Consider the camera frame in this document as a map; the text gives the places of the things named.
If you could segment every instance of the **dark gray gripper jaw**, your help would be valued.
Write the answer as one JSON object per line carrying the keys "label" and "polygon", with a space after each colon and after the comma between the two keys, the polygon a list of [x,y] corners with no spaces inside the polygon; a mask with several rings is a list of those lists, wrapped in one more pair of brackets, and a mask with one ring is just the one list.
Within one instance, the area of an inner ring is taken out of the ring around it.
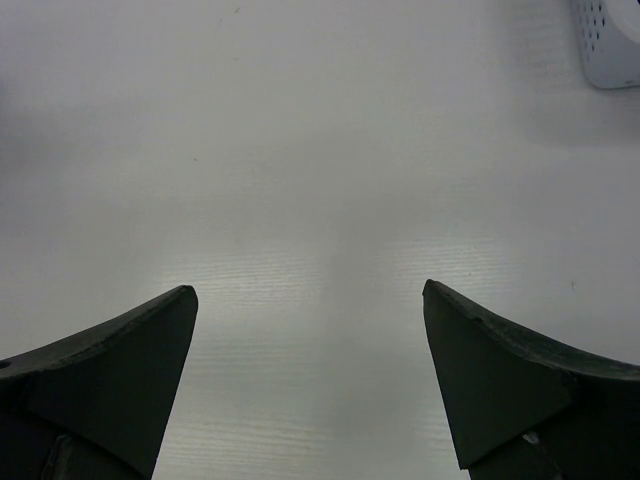
{"label": "dark gray gripper jaw", "polygon": [[431,280],[424,318],[458,463],[473,480],[640,479],[640,367]]}
{"label": "dark gray gripper jaw", "polygon": [[150,479],[197,309],[178,287],[1,361],[0,479]]}

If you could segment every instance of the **white plastic device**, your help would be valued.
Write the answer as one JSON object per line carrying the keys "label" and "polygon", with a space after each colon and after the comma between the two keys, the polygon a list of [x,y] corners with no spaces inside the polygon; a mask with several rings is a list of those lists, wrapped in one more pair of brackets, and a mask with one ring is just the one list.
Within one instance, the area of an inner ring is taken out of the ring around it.
{"label": "white plastic device", "polygon": [[598,88],[640,85],[640,0],[572,0],[582,66]]}

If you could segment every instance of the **white table surface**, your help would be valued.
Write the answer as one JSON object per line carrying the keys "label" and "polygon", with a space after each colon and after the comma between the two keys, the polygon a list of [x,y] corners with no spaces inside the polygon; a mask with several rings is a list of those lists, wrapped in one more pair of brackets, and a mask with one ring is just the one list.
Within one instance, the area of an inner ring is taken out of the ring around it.
{"label": "white table surface", "polygon": [[640,363],[640,91],[562,0],[4,0],[0,357],[180,283],[163,479],[466,478],[431,277]]}

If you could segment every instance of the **white surface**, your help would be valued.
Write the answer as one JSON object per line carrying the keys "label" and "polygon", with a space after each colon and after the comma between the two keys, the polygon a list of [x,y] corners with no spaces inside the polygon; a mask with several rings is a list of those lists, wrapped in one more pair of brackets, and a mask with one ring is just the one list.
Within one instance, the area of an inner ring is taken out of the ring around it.
{"label": "white surface", "polygon": [[640,86],[640,2],[572,0],[585,78],[599,88]]}
{"label": "white surface", "polygon": [[0,357],[193,284],[157,480],[464,478],[428,277],[640,362],[640,92],[565,2],[5,0],[0,43]]}

